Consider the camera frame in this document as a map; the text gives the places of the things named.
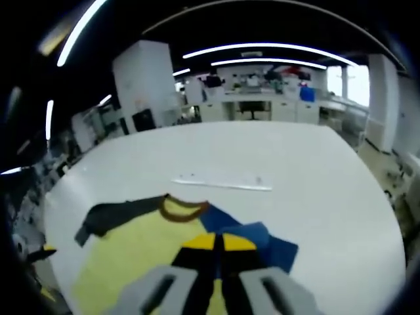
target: white cabinet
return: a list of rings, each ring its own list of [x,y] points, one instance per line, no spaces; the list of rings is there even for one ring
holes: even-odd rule
[[[203,102],[203,91],[201,83],[195,77],[190,78],[185,84],[185,95],[188,104],[199,104]]]
[[[205,103],[199,106],[201,121],[204,123],[210,121],[228,121],[230,113],[228,106],[220,102]]]
[[[269,111],[255,112],[254,117],[255,117],[256,120],[268,121],[268,120],[270,120],[270,112]]]
[[[271,103],[272,121],[296,122],[296,102],[293,100],[273,100]]]
[[[235,119],[234,120],[238,120],[238,121],[245,121],[245,120],[251,120],[252,119],[252,115],[251,112],[235,112]]]
[[[296,114],[298,123],[311,123],[317,125],[320,122],[320,107],[317,102],[296,103]]]
[[[88,151],[95,145],[95,132],[92,126],[86,124],[82,113],[75,114],[72,117],[72,130],[77,145],[82,152]]]

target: led light strip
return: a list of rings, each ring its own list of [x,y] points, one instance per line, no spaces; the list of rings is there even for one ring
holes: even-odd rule
[[[332,59],[336,59],[338,61],[344,62],[350,66],[357,66],[353,61],[350,61],[346,58],[337,56],[336,54],[331,54],[326,51],[321,51],[319,49],[300,46],[300,45],[291,45],[291,44],[278,44],[278,43],[246,43],[246,44],[233,44],[233,45],[225,45],[225,46],[218,46],[208,49],[203,49],[202,51],[191,52],[190,54],[185,54],[183,59],[188,59],[191,57],[199,56],[201,54],[208,54],[213,53],[215,51],[225,51],[228,49],[237,49],[237,48],[259,48],[259,47],[270,47],[270,48],[286,48],[286,49],[296,49],[298,51],[308,51],[310,53],[321,54],[322,56],[330,57]]]
[[[180,75],[180,74],[186,74],[187,72],[190,72],[191,70],[188,68],[188,69],[183,69],[183,70],[181,70],[181,71],[177,71],[177,72],[174,72],[174,73],[172,73],[172,75],[174,76],[174,77],[176,77],[177,75]]]
[[[147,34],[148,32],[158,28],[159,26],[163,25],[164,23],[167,23],[175,18],[178,18],[179,16],[182,16],[184,14],[188,14],[190,12],[193,11],[197,11],[200,9],[204,9],[206,7],[211,7],[213,5],[222,5],[225,3],[238,3],[240,1],[246,1],[246,0],[217,0],[217,1],[213,1],[213,2],[208,2],[208,3],[204,3],[202,5],[197,5],[195,7],[190,7],[187,9],[183,9],[182,11],[172,14],[171,16],[168,16],[167,18],[164,18],[163,20],[160,20],[159,22],[155,23],[154,25],[150,26],[149,28],[145,29],[142,32],[142,35]],[[350,20],[347,20],[346,18],[343,18],[341,15],[335,14],[334,12],[325,10],[321,7],[317,7],[316,5],[310,5],[309,3],[303,3],[301,1],[297,1],[297,0],[275,0],[279,3],[289,3],[292,5],[298,5],[301,7],[306,7],[308,9],[313,9],[315,11],[318,12],[322,12],[325,14],[328,14],[330,16],[333,16],[334,18],[337,18],[341,21],[343,21],[344,23],[347,23],[348,25],[352,26],[353,28],[357,29],[359,32],[363,33],[364,35],[366,35],[367,37],[369,37],[372,41],[374,41],[376,44],[378,44],[384,51],[386,51],[393,59],[396,63],[398,63],[403,69],[404,71],[407,71],[406,67],[403,65],[403,63],[392,53],[392,51],[389,50],[389,48],[387,46],[385,46],[382,42],[380,42],[380,40],[378,40],[376,37],[372,36],[372,34],[370,34],[368,31],[366,31],[364,28],[361,28],[359,25],[351,22]]]
[[[103,105],[105,104],[110,98],[112,97],[111,94],[108,94],[107,96],[105,96],[100,102],[99,105]]]
[[[15,173],[21,172],[23,169],[24,169],[23,167],[15,167],[14,169],[9,169],[7,171],[0,173],[0,175],[15,174]]]
[[[290,60],[290,59],[278,59],[278,58],[249,58],[249,59],[234,59],[234,60],[225,60],[212,62],[212,66],[220,66],[221,64],[236,64],[240,62],[282,62],[284,64],[301,64],[302,66],[314,67],[326,70],[327,67],[321,66],[320,64],[313,64],[311,62]]]
[[[67,39],[66,44],[64,45],[63,50],[61,51],[60,57],[58,58],[57,66],[61,67],[66,63],[67,57],[70,54],[77,38],[80,33],[83,31],[83,28],[89,23],[91,18],[95,15],[97,10],[105,3],[106,0],[96,0],[92,5],[86,10],[85,14],[77,22],[72,33]]]
[[[47,103],[47,116],[45,118],[45,139],[48,141],[51,138],[51,117],[53,116],[54,101],[49,100]]]

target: navy blue fabric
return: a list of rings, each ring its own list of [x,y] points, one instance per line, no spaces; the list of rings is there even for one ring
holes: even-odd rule
[[[214,205],[210,205],[209,208],[200,215],[199,219],[208,233],[218,232],[227,226],[240,225],[237,220],[219,208],[216,208]]]
[[[209,233],[229,233],[253,242],[257,246],[261,259],[268,267],[280,267],[284,272],[290,272],[298,245],[271,236],[263,223],[242,225],[214,205],[209,206],[208,210],[200,216],[200,220]]]
[[[280,267],[284,272],[290,272],[298,246],[271,236],[263,223],[229,226],[220,232],[246,238],[257,246],[257,251],[267,267]]]

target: ceiling light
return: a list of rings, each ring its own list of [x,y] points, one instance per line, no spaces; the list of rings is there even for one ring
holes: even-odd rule
[[[57,66],[61,67],[66,63],[67,57],[70,54],[77,38],[79,37],[80,33],[85,28],[86,24],[95,15],[97,10],[105,3],[106,0],[96,0],[92,5],[86,10],[85,14],[81,17],[81,19],[77,22],[76,26],[74,27],[72,33],[67,38],[67,42],[64,45],[64,48],[58,58]]]
[[[51,138],[51,117],[53,115],[54,101],[49,100],[47,103],[47,116],[45,119],[45,139],[48,141]]]
[[[20,172],[21,170],[23,170],[23,167],[15,167],[14,169],[9,169],[7,171],[1,172],[0,175],[14,174]]]
[[[174,77],[176,77],[177,75],[180,75],[180,74],[186,74],[187,72],[190,72],[191,70],[188,68],[188,69],[183,69],[183,70],[181,70],[181,71],[177,71],[177,72],[174,72],[174,73],[172,73],[172,75],[174,76]]]
[[[310,47],[300,46],[300,45],[291,45],[291,44],[279,44],[279,43],[246,43],[246,44],[234,44],[234,45],[225,45],[225,46],[218,46],[208,49],[203,49],[202,51],[191,52],[190,54],[185,54],[183,59],[188,59],[191,57],[195,57],[201,54],[208,54],[214,51],[225,51],[227,49],[236,49],[236,48],[257,48],[257,47],[270,47],[270,48],[287,48],[287,49],[297,49],[298,51],[308,51],[310,53],[321,54],[322,56],[330,57],[332,59],[336,59],[338,61],[344,62],[350,66],[357,66],[353,61],[350,61],[346,58],[337,56],[336,54],[331,54],[326,51],[321,51],[319,49],[314,49]]]
[[[239,62],[283,62],[284,64],[300,64],[302,66],[314,67],[319,69],[327,69],[325,66],[321,66],[320,64],[313,64],[311,62],[305,61],[298,61],[298,60],[290,60],[290,59],[278,59],[278,58],[249,58],[249,59],[234,59],[234,60],[225,60],[225,61],[218,61],[212,62],[212,66],[220,66],[221,64],[236,64]]]
[[[112,97],[111,94],[105,96],[104,99],[99,102],[99,105],[105,104],[111,97]]]

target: clothing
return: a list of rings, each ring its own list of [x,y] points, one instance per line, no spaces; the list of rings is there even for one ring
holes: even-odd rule
[[[91,234],[101,237],[93,244],[73,285],[79,308],[84,314],[101,314],[117,301],[127,284],[158,265],[176,261],[183,244],[208,232],[222,234],[223,231],[260,243],[263,260],[281,256],[281,245],[290,244],[269,236],[262,224],[241,228],[237,220],[208,202],[188,203],[165,195],[94,206],[75,237],[80,245]],[[255,233],[266,234],[261,237],[268,241],[261,241]],[[277,248],[270,248],[272,244],[277,244]],[[297,246],[292,246],[296,255]],[[220,278],[220,271],[212,273],[211,277]],[[215,288],[220,288],[218,281]],[[220,303],[222,299],[212,298],[210,304],[215,306],[211,309],[220,309]]]
[[[217,315],[252,315],[239,273],[266,268],[253,242],[228,233],[201,235],[184,243],[172,266],[198,272],[183,314]],[[221,280],[215,280],[215,273]]]

